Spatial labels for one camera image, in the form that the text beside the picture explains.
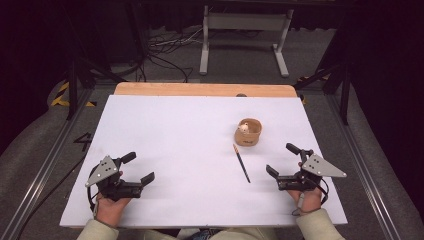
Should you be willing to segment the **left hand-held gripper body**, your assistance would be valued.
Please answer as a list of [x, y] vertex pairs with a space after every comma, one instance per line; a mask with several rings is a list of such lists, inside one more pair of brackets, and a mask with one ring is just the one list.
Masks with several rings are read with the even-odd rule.
[[106, 155], [90, 172], [85, 183], [87, 197], [90, 202], [94, 197], [91, 186], [96, 185], [98, 191], [106, 198], [117, 201], [122, 198], [139, 198], [144, 186], [139, 182], [126, 182], [121, 178], [120, 167], [123, 164], [120, 158], [113, 159]]

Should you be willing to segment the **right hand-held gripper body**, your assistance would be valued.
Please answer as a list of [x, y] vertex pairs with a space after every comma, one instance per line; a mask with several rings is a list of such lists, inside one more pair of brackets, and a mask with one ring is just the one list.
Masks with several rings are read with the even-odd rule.
[[323, 177], [347, 176], [345, 172], [326, 161], [313, 150], [301, 149], [300, 170], [291, 176], [280, 176], [276, 179], [277, 186], [282, 190], [312, 191], [320, 187]]

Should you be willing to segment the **dark pencil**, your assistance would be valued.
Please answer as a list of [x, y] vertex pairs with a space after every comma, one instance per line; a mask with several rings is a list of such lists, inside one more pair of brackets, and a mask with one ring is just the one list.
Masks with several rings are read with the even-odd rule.
[[240, 166], [241, 166], [241, 168], [242, 168], [242, 171], [243, 171], [243, 173], [244, 173], [244, 175], [245, 175], [245, 177], [246, 177], [246, 179], [247, 179], [247, 182], [248, 182], [248, 183], [251, 183], [251, 180], [250, 180], [250, 177], [249, 177], [249, 175], [248, 175], [248, 173], [247, 173], [247, 170], [246, 170], [246, 168], [245, 168], [245, 165], [244, 165], [243, 159], [242, 159], [242, 157], [241, 157], [241, 155], [240, 155], [240, 152], [239, 152], [239, 150], [238, 150], [238, 148], [237, 148], [237, 146], [236, 146], [235, 144], [233, 144], [233, 149], [234, 149], [235, 154], [236, 154], [236, 156], [237, 156], [237, 158], [238, 158], [238, 161], [239, 161], [239, 164], [240, 164]]

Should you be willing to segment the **round wooden pen holder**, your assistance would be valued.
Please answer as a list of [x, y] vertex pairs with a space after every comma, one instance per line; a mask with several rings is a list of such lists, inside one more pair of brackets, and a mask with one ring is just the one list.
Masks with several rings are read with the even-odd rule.
[[[249, 132], [244, 134], [239, 130], [239, 126], [243, 123], [248, 123]], [[262, 124], [259, 120], [253, 118], [242, 119], [234, 133], [234, 140], [239, 146], [251, 147], [259, 142], [262, 132]]]

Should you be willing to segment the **person's right hand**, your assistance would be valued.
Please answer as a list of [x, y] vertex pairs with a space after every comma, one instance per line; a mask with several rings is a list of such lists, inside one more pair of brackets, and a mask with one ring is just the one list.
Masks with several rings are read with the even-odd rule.
[[322, 191], [315, 188], [313, 191], [288, 190], [287, 193], [292, 197], [296, 209], [294, 216], [303, 216], [321, 208]]

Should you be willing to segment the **person's left hand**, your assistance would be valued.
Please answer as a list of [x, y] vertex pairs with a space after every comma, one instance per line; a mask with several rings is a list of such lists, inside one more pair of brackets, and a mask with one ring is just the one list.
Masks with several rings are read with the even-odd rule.
[[96, 202], [97, 212], [95, 219], [116, 228], [121, 221], [124, 209], [131, 202], [131, 198], [122, 198], [113, 201], [99, 193], [96, 197]]

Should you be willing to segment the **white table mat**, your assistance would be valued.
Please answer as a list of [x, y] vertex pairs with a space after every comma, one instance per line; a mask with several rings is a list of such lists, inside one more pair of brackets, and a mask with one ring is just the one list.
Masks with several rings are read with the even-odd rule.
[[[255, 146], [239, 146], [234, 133], [245, 118], [262, 124]], [[320, 150], [297, 97], [170, 97], [112, 95], [108, 98], [85, 161], [63, 212], [63, 227], [82, 227], [92, 213], [85, 183], [106, 155], [136, 158], [122, 166], [137, 182], [154, 172], [140, 198], [125, 208], [128, 228], [280, 227], [294, 224], [295, 205], [266, 172], [298, 171], [299, 157], [286, 148]], [[235, 144], [250, 177], [233, 149]]]

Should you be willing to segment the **black tripod stand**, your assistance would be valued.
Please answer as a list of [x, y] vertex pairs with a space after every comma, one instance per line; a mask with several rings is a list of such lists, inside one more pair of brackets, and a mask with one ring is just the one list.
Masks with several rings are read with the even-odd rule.
[[326, 95], [334, 95], [338, 88], [341, 88], [341, 99], [339, 106], [339, 116], [344, 125], [348, 124], [347, 111], [348, 111], [348, 101], [349, 101], [349, 92], [350, 92], [350, 73], [349, 66], [347, 63], [340, 63], [334, 66], [331, 66], [327, 69], [322, 69], [317, 71], [312, 76], [296, 82], [293, 87], [295, 90], [300, 90], [319, 79], [329, 76], [325, 84], [322, 87], [322, 91]]
[[78, 110], [78, 82], [85, 89], [92, 89], [95, 86], [95, 80], [91, 73], [94, 69], [108, 79], [114, 82], [125, 82], [125, 79], [120, 76], [100, 67], [98, 64], [82, 57], [78, 53], [72, 53], [69, 60], [68, 82], [69, 82], [69, 110], [67, 119], [71, 120]]

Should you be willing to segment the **yellow black hazard tape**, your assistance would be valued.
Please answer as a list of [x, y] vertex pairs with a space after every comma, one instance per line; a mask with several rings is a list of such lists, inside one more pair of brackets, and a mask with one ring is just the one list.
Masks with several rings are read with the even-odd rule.
[[70, 102], [68, 100], [63, 99], [65, 92], [68, 90], [68, 88], [69, 88], [69, 82], [64, 81], [51, 103], [52, 106], [66, 106], [66, 107], [70, 106]]

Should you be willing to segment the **person's lap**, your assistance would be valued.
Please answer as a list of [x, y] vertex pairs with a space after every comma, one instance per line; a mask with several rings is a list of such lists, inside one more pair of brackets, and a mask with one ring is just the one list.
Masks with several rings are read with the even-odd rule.
[[142, 240], [278, 240], [272, 228], [144, 230]]

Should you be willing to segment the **wooden table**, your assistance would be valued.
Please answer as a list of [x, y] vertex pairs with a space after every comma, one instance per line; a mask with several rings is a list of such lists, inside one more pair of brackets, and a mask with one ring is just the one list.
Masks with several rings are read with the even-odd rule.
[[122, 82], [115, 95], [296, 97], [291, 85]]

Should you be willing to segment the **white metal stand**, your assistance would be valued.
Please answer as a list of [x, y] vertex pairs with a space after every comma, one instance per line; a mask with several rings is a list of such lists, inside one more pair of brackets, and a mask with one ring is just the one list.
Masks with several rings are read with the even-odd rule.
[[203, 42], [200, 58], [199, 73], [208, 73], [209, 60], [209, 31], [213, 30], [255, 30], [279, 31], [280, 38], [272, 45], [272, 50], [283, 78], [289, 76], [289, 71], [282, 53], [282, 49], [291, 25], [294, 10], [289, 9], [285, 14], [247, 14], [247, 13], [216, 13], [211, 12], [208, 6], [203, 13]]

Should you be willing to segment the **aluminium floor rail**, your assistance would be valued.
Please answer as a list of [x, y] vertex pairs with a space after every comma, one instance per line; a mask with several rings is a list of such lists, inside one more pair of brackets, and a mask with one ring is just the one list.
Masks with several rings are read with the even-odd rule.
[[86, 102], [89, 100], [93, 90], [92, 89], [83, 89], [80, 96], [75, 100], [77, 103], [75, 110], [72, 111], [72, 116], [69, 120], [65, 120], [63, 125], [52, 144], [49, 153], [47, 154], [45, 160], [40, 166], [37, 175], [30, 182], [29, 189], [26, 191], [19, 207], [17, 208], [15, 214], [11, 218], [9, 224], [7, 225], [5, 231], [0, 236], [0, 240], [18, 240], [20, 231], [23, 230], [37, 211], [38, 205], [37, 200], [41, 195], [53, 169], [56, 165], [58, 158], [63, 150], [66, 139], [68, 138], [72, 128], [74, 127], [77, 119], [83, 111], [83, 107]]
[[374, 179], [366, 166], [365, 160], [360, 153], [359, 147], [354, 139], [350, 127], [345, 124], [342, 117], [340, 116], [339, 111], [341, 108], [338, 105], [336, 97], [333, 95], [326, 95], [325, 98], [328, 102], [332, 114], [336, 118], [337, 125], [339, 126], [340, 131], [342, 132], [342, 135], [349, 146], [350, 152], [353, 155], [354, 168], [358, 174], [358, 177], [386, 240], [401, 240], [399, 232], [390, 216], [390, 213], [388, 212], [379, 190], [377, 189]]

